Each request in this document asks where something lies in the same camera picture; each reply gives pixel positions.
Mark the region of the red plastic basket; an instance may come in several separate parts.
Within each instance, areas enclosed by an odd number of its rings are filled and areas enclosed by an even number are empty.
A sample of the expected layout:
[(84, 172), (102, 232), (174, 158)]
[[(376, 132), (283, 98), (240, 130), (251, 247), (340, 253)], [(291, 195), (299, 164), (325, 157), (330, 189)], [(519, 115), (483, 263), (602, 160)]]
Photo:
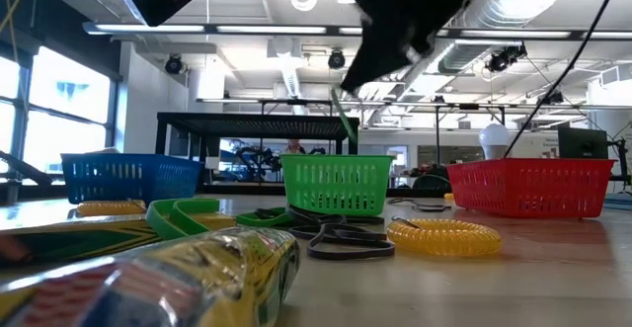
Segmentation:
[(503, 158), (447, 167), (455, 203), (512, 218), (598, 217), (611, 159)]

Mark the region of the black background stand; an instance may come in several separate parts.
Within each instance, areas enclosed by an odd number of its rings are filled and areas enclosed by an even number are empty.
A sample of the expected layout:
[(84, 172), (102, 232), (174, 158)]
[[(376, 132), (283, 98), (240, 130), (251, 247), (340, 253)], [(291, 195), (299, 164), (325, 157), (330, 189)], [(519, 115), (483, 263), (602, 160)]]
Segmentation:
[(610, 146), (614, 148), (614, 151), (618, 158), (619, 167), (620, 167), (620, 173), (617, 175), (612, 174), (610, 176), (610, 180), (613, 182), (622, 182), (624, 187), (626, 186), (632, 187), (632, 176), (630, 175), (629, 169), (627, 166), (626, 140), (623, 138), (616, 139), (610, 142)]

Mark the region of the black aluminium table frame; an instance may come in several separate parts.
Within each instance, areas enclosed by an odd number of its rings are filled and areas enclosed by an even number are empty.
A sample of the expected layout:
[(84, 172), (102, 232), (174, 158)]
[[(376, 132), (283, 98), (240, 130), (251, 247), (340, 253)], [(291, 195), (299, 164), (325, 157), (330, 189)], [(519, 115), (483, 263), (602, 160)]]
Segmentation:
[[(0, 201), (4, 202), (9, 198), (11, 185), (0, 183)], [(249, 196), (284, 196), (283, 185), (275, 186), (249, 186), (249, 185), (205, 185), (197, 191), (198, 194), (205, 195), (249, 195)], [(55, 199), (68, 196), (68, 191), (64, 185), (26, 186), (17, 187), (17, 200), (39, 200)], [(388, 189), (387, 198), (432, 198), (443, 199), (445, 190), (439, 189)]]

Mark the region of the white light bulb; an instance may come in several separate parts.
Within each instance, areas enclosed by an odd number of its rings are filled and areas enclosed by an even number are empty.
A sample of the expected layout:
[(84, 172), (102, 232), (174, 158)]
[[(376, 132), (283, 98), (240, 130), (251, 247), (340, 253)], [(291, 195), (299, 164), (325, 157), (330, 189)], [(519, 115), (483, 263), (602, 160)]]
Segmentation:
[(479, 133), (479, 143), (486, 160), (503, 158), (510, 144), (511, 134), (499, 123), (491, 123)]

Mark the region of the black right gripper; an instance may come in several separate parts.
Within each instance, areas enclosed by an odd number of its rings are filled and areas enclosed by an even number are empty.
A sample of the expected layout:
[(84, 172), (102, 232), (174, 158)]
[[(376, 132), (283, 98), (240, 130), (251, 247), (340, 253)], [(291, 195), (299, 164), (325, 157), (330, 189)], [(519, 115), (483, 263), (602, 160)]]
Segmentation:
[(361, 45), (340, 88), (364, 84), (410, 64), (406, 48), (428, 53), (436, 33), (472, 0), (359, 0)]

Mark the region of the silver ceiling duct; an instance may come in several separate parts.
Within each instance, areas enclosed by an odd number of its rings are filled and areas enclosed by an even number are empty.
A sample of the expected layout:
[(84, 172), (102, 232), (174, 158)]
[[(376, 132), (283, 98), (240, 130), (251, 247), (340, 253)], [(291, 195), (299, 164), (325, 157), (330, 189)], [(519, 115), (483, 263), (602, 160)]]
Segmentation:
[[(448, 24), (455, 28), (523, 28), (550, 8), (557, 0), (471, 0), (465, 10), (457, 13)], [(458, 73), (471, 65), (488, 48), (480, 44), (461, 44), (452, 40), (437, 40), (434, 53), (428, 59), (429, 73)]]

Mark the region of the yellow green crayon box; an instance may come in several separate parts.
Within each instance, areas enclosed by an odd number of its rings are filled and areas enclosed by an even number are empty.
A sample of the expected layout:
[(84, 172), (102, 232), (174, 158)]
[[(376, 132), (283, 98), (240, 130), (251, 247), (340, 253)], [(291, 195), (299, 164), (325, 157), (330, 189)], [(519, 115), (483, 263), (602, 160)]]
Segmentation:
[(92, 216), (0, 229), (0, 270), (81, 261), (162, 241), (145, 216)]
[(0, 286), (0, 327), (272, 327), (300, 265), (289, 233), (230, 227)]

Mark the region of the black overhead light beam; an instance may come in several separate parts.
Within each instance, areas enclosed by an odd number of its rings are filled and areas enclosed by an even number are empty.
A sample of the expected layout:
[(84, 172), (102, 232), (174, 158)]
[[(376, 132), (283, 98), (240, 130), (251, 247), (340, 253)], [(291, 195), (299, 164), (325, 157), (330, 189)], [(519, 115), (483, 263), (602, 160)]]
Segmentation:
[[(356, 38), (361, 27), (350, 26), (277, 26), (277, 25), (216, 25), (167, 24), (150, 27), (140, 24), (107, 24), (86, 22), (84, 31), (89, 35), (227, 35), (227, 36), (317, 36)], [(543, 29), (464, 29), (439, 30), (435, 37), (446, 40), (518, 40), (518, 41), (582, 41), (587, 31)]]

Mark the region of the large window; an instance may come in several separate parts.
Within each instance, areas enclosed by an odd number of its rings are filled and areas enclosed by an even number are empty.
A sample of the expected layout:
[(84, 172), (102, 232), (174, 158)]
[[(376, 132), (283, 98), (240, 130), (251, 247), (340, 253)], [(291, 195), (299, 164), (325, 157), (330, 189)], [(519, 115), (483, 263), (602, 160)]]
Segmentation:
[(106, 147), (113, 81), (52, 49), (0, 47), (0, 152), (58, 181), (61, 156)]

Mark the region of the green plastic basket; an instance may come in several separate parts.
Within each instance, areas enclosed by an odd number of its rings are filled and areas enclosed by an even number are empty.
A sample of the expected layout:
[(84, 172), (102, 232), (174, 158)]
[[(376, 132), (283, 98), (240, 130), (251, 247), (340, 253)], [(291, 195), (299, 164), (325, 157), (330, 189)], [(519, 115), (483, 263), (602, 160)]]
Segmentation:
[(388, 155), (282, 154), (287, 201), (323, 214), (378, 216), (385, 206)]

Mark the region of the blue plastic basket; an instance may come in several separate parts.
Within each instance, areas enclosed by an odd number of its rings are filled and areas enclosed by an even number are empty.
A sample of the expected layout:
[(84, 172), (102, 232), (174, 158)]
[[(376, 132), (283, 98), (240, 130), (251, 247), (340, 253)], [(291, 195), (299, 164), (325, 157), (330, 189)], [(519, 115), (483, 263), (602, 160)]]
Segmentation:
[(61, 160), (73, 204), (190, 198), (202, 170), (199, 162), (159, 154), (63, 154)]

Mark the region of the green rubber band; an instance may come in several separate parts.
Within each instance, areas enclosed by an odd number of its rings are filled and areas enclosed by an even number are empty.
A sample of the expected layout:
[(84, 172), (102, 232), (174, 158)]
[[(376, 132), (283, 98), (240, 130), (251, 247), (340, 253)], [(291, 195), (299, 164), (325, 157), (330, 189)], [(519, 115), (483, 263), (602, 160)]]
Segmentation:
[(154, 201), (145, 220), (163, 240), (174, 240), (234, 227), (234, 217), (220, 212), (216, 199), (171, 199)]
[(292, 223), (292, 217), (284, 207), (257, 208), (253, 212), (236, 215), (235, 220), (248, 227), (287, 227)]
[(338, 116), (340, 120), (342, 121), (342, 124), (347, 132), (349, 142), (353, 144), (357, 144), (357, 131), (356, 131), (357, 127), (352, 126), (349, 118), (345, 114), (345, 110), (340, 102), (337, 89), (332, 88), (330, 91), (330, 94), (331, 94), (331, 101), (332, 101), (333, 107), (336, 109)]

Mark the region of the black background rig frame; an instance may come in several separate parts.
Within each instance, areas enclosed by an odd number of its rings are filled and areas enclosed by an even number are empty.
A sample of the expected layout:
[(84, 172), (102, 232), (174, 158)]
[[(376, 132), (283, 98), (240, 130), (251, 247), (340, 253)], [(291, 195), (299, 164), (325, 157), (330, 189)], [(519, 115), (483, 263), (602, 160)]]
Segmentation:
[(465, 123), (472, 115), (486, 113), (491, 120), (506, 126), (541, 122), (541, 129), (563, 123), (585, 121), (590, 112), (622, 111), (632, 115), (632, 106), (558, 104), (479, 104), (387, 101), (333, 101), (307, 99), (208, 99), (209, 104), (258, 104), (265, 114), (285, 105), (299, 108), (328, 107), (331, 116), (359, 120), (358, 128), (373, 131), (448, 131), (443, 121)]

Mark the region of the black perforated metal shelf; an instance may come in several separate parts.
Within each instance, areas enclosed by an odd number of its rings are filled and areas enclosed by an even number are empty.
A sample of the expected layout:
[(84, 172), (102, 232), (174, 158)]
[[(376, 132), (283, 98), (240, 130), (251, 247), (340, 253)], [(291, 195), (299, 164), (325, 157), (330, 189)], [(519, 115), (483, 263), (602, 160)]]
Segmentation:
[[(349, 120), (352, 126), (357, 127), (358, 136), (359, 119)], [(160, 112), (157, 114), (154, 149), (157, 154), (166, 150), (169, 125), (199, 137), (201, 161), (205, 160), (203, 146), (211, 138), (332, 140), (336, 143), (338, 154), (342, 152), (344, 142), (348, 144), (350, 155), (357, 154), (357, 144), (349, 142), (339, 117)]]

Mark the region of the black rubber band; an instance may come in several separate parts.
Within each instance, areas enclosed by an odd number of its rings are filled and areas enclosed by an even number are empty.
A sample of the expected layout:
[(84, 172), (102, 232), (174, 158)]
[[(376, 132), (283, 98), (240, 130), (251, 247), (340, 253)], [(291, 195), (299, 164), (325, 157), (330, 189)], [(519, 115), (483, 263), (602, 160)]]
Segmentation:
[(294, 226), (288, 231), (303, 239), (351, 239), (360, 241), (385, 241), (384, 233), (363, 228), (364, 225), (383, 224), (384, 219), (368, 215), (325, 214), (299, 208), (290, 204), (285, 213), (293, 219)]
[(417, 212), (444, 212), (451, 210), (450, 205), (446, 204), (424, 204), (409, 198), (393, 198), (387, 201), (388, 204), (404, 204), (410, 209)]
[[(359, 247), (357, 251), (324, 251), (318, 249), (321, 243), (337, 246)], [(387, 241), (383, 233), (371, 232), (364, 228), (346, 224), (323, 224), (316, 235), (309, 240), (307, 255), (326, 261), (349, 261), (391, 257), (395, 247)]]

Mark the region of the black monitor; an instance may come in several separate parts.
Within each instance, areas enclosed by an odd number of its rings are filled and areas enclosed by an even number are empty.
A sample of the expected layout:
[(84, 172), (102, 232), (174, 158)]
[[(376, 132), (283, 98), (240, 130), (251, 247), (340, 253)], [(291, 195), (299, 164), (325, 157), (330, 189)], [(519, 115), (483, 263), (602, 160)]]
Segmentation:
[(603, 130), (561, 127), (558, 129), (558, 144), (561, 158), (608, 158), (608, 140)]

